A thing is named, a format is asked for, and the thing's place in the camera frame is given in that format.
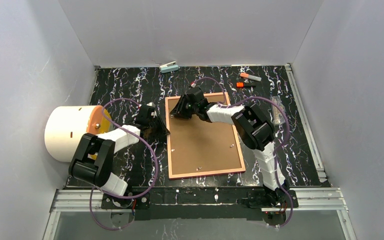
orange frame border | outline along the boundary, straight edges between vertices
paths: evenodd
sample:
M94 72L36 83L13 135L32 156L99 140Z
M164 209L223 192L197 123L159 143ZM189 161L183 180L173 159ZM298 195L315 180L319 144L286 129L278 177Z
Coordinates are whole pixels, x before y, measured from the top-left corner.
M205 97L207 96L217 96L222 95L221 92L215 92L215 93L206 93L204 94ZM226 95L226 101L227 104L230 105L230 100L228 93L224 93ZM167 96L165 98L165 123L167 125L167 129L170 131L170 112L169 112L169 100L171 99L180 99L180 96ZM240 168L232 168L232 169L223 169L223 170L215 170L215 171L203 171L198 173L182 173L182 174L173 174L172 171L172 152L170 151L171 148L171 142L170 142L170 135L167 135L167 152L168 152L168 179L181 179L181 178L191 178L191 177L202 177L202 176L213 176L213 175L220 175L220 174L231 174L231 173L243 173L245 172L245 163L244 163L244 156L242 155L241 145L239 143L238 133L236 131L236 128L234 125L232 125L234 140L236 142L236 148L237 153L239 155L239 162L241 167Z

white cylinder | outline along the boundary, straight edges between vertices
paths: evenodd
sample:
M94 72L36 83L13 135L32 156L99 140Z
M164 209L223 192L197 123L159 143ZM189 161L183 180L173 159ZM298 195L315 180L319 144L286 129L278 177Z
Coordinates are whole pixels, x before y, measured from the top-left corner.
M95 126L102 121L100 105L55 108L45 128L44 140L47 151L58 161L71 162L83 134L100 133Z

brown board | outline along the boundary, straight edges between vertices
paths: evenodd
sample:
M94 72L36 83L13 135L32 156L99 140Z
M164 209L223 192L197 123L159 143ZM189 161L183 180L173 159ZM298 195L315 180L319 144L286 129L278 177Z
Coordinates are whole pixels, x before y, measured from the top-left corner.
M221 92L204 94L209 102L223 102ZM227 104L230 104L226 93ZM206 122L194 115L191 119L170 117L179 96L165 98L168 178L179 179L245 172L244 158L235 126Z

black marble table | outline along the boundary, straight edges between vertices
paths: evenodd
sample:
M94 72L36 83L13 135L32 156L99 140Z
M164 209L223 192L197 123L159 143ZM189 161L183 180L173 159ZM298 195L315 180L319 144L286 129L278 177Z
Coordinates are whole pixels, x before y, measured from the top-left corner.
M236 88L237 82L244 79L241 72L262 78L255 82L257 87ZM291 186L320 186L316 167L311 155L309 143L299 116L295 98L283 66L213 66L181 67L178 71L160 73L157 67L141 68L101 68L97 71L97 80L90 104L104 105L115 98L131 98L141 104L154 102L165 121L165 97L180 96L190 83L202 77L211 77L220 82L227 91L230 102L236 103L250 96L270 98L280 96L286 108L290 123L291 139L289 144L279 151L280 168ZM220 87L211 80L204 80L199 86L205 93L221 92ZM261 109L272 116L272 107L268 103L258 102ZM108 108L113 120L122 125L131 122L136 108L129 102L113 104ZM284 129L275 126L275 138L282 138ZM159 164L158 187L222 187L222 186L262 186L263 177L253 153L241 145L246 172L206 177L192 177L169 180L167 138L150 142ZM146 147L137 143L119 151L113 161L112 171L124 178L130 186L149 186L155 175L151 153ZM67 187L88 187L80 180L69 177Z

white wall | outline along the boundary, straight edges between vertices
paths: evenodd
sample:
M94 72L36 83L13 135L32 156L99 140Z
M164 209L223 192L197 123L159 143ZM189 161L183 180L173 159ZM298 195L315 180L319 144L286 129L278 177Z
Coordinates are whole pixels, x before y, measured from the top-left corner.
M42 239L68 175L45 124L57 106L87 104L93 79L58 0L0 0L0 239Z
M384 239L384 1L325 0L292 65L358 239Z
M323 0L59 0L102 67L292 62Z

